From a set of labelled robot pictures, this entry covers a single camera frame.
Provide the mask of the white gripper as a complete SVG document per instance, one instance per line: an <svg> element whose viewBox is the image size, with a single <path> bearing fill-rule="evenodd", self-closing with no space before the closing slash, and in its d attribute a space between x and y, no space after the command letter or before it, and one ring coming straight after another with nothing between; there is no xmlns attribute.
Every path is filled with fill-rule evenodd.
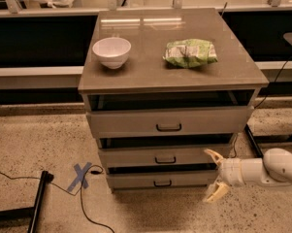
<svg viewBox="0 0 292 233"><path fill-rule="evenodd" d="M209 155L213 162L219 166L219 177L222 182L210 184L205 192L203 201L214 203L221 199L229 190L230 186L242 186L242 162L239 158L227 158L210 149L205 149L204 153Z"/></svg>

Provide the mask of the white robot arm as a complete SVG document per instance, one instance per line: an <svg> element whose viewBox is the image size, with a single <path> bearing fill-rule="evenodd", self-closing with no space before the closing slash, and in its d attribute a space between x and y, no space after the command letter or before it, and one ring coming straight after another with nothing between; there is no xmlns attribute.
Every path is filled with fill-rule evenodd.
<svg viewBox="0 0 292 233"><path fill-rule="evenodd" d="M221 199L231 187L258 185L287 187L292 185L292 153L279 148L269 149L262 158L224 158L214 150L205 149L217 166L217 178L208 186L204 202Z"/></svg>

